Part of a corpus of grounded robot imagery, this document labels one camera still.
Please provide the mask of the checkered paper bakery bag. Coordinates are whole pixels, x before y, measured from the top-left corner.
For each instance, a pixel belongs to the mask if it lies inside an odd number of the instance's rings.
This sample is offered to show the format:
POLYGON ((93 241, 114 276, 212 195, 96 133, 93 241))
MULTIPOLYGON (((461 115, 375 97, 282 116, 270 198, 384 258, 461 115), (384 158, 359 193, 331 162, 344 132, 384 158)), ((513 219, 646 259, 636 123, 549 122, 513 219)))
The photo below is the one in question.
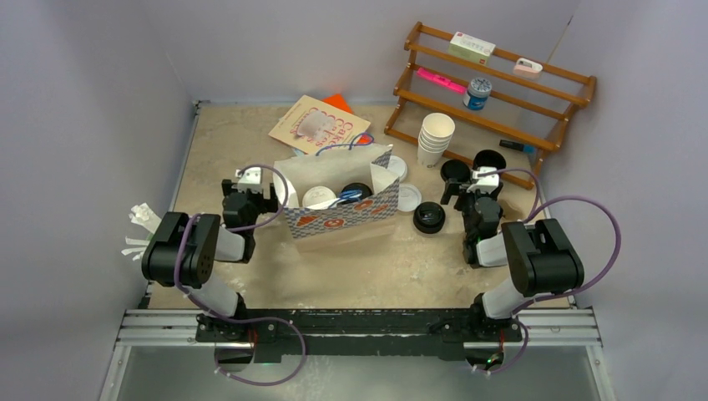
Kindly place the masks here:
POLYGON ((383 236, 392 231, 397 213, 400 177, 388 165, 392 145, 337 146, 314 155, 294 156, 274 164, 281 176, 273 177, 278 200, 299 251, 324 251, 353 241, 383 236), (345 185, 360 182, 373 195, 341 205, 339 194, 345 185), (314 186, 333 190, 338 200, 325 210, 302 206, 302 196, 314 186))

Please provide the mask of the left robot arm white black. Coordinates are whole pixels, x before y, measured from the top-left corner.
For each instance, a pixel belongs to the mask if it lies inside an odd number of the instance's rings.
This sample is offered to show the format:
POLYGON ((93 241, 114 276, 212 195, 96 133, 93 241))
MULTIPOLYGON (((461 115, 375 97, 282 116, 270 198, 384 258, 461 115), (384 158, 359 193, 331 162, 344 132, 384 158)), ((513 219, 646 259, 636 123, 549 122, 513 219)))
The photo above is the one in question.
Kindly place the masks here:
POLYGON ((164 215, 141 256, 144 278, 175 287, 205 314, 217 317, 216 330, 237 342, 249 330, 243 297, 213 273, 216 262, 247 263, 255 251, 256 220, 283 211, 276 188, 245 179, 223 180, 223 213, 164 215))

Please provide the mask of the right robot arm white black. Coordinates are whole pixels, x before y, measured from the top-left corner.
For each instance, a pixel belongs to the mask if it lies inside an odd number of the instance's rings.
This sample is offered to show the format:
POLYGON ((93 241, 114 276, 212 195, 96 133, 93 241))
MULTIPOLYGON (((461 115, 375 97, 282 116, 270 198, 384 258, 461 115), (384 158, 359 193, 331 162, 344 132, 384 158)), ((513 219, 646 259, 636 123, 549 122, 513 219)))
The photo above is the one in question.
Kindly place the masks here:
POLYGON ((502 223, 499 189, 478 189, 471 182, 449 179, 441 203, 452 197, 463 217, 463 257, 472 267, 507 266, 509 278, 475 298, 480 309, 469 317, 471 334, 488 340, 524 302, 537 295, 559 295, 580 287, 583 264, 559 222, 543 219, 532 225, 502 223))

